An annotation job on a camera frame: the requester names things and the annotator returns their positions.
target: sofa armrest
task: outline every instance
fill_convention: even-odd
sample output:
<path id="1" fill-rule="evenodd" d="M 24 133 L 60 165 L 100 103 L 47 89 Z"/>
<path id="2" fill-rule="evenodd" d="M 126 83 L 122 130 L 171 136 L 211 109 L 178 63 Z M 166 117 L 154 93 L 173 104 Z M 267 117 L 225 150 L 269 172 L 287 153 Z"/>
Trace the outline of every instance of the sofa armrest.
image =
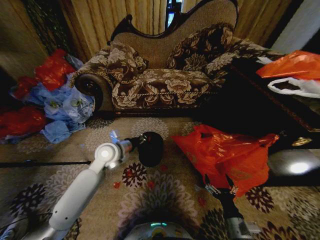
<path id="1" fill-rule="evenodd" d="M 114 111 L 112 87 L 96 74 L 85 73 L 76 78 L 75 87 L 83 94 L 94 97 L 94 111 Z"/>
<path id="2" fill-rule="evenodd" d="M 107 68 L 110 47 L 97 52 L 72 76 L 70 87 L 75 86 L 81 93 L 94 97 L 94 111 L 114 111 L 112 89 L 115 83 L 109 77 Z"/>
<path id="3" fill-rule="evenodd" d="M 257 57 L 267 57 L 273 61 L 284 56 L 283 53 L 265 48 L 252 41 L 233 37 L 228 47 L 228 53 L 235 54 L 236 58 L 256 59 Z"/>

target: white plastic bag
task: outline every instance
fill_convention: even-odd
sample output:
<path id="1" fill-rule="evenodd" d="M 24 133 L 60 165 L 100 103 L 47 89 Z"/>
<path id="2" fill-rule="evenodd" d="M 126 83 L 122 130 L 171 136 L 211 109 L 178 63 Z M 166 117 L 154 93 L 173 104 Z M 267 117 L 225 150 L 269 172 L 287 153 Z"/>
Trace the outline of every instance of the white plastic bag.
<path id="1" fill-rule="evenodd" d="M 279 89 L 275 84 L 289 82 L 292 85 L 297 86 L 300 89 L 290 90 L 290 89 Z M 320 99 L 320 81 L 317 80 L 302 80 L 296 79 L 293 77 L 286 77 L 271 81 L 268 84 L 268 88 L 278 94 L 286 94 L 286 95 L 299 95 L 302 97 L 315 98 Z"/>

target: red debris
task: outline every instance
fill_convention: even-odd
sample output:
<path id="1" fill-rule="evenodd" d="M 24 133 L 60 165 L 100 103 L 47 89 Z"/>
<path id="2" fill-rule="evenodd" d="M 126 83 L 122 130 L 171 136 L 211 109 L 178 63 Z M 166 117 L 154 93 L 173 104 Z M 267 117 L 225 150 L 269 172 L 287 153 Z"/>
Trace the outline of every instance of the red debris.
<path id="1" fill-rule="evenodd" d="M 114 187 L 115 189 L 118 189 L 118 188 L 120 187 L 120 182 L 119 182 L 119 181 L 115 181 L 115 182 L 113 183 L 113 187 Z"/>
<path id="2" fill-rule="evenodd" d="M 204 207 L 206 205 L 206 200 L 204 200 L 202 197 L 198 197 L 198 202 L 201 207 Z"/>
<path id="3" fill-rule="evenodd" d="M 160 170 L 161 170 L 162 172 L 165 172 L 165 171 L 168 170 L 168 166 L 163 164 L 163 165 L 160 166 Z"/>
<path id="4" fill-rule="evenodd" d="M 128 178 L 131 178 L 133 173 L 132 173 L 132 170 L 128 169 L 125 173 L 125 175 L 128 177 Z"/>
<path id="5" fill-rule="evenodd" d="M 154 189 L 154 188 L 155 188 L 155 182 L 153 182 L 153 181 L 148 181 L 148 187 L 149 187 L 150 189 Z"/>

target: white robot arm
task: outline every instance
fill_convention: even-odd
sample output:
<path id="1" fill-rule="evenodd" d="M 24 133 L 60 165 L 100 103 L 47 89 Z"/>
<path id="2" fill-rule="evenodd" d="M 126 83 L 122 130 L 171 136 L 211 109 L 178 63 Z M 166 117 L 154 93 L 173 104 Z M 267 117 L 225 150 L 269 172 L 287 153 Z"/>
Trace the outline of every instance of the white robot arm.
<path id="1" fill-rule="evenodd" d="M 88 169 L 75 178 L 52 211 L 49 223 L 24 236 L 23 240 L 63 239 L 77 218 L 86 208 L 103 176 L 103 169 L 113 169 L 121 164 L 127 153 L 134 147 L 129 140 L 118 140 L 115 131 L 110 133 L 111 142 L 103 143 L 94 152 L 94 161 Z M 135 141 L 141 144 L 145 137 L 141 135 Z"/>

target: blue plastic bag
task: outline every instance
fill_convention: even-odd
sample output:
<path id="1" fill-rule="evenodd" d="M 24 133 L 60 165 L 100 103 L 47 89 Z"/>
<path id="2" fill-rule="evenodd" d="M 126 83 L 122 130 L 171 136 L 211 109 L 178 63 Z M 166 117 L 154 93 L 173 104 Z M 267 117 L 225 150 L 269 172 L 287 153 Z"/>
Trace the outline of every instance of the blue plastic bag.
<path id="1" fill-rule="evenodd" d="M 77 132 L 79 130 L 82 130 L 82 129 L 86 128 L 86 125 L 84 123 L 74 122 L 71 118 L 70 118 L 70 121 L 66 122 L 66 126 L 67 126 L 67 128 L 69 129 L 69 131 L 71 133 L 75 133 L 75 132 Z"/>
<path id="2" fill-rule="evenodd" d="M 40 133 L 53 144 L 58 144 L 71 135 L 71 132 L 65 122 L 60 120 L 53 121 L 45 125 L 44 129 L 42 129 Z"/>
<path id="3" fill-rule="evenodd" d="M 84 95 L 73 87 L 62 105 L 63 110 L 73 121 L 82 124 L 92 116 L 94 101 L 91 96 Z"/>
<path id="4" fill-rule="evenodd" d="M 75 69 L 75 70 L 78 70 L 79 68 L 81 68 L 84 63 L 79 60 L 78 58 L 70 55 L 70 54 L 67 54 L 66 56 L 64 56 L 65 60 L 72 65 L 72 67 Z"/>
<path id="5" fill-rule="evenodd" d="M 48 98 L 44 102 L 45 116 L 53 120 L 69 121 L 71 118 L 63 109 L 63 103 L 56 98 Z"/>
<path id="6" fill-rule="evenodd" d="M 36 105 L 44 106 L 45 100 L 52 97 L 42 83 L 38 83 L 37 86 L 31 88 L 30 92 L 23 98 L 24 103 L 33 103 Z"/>

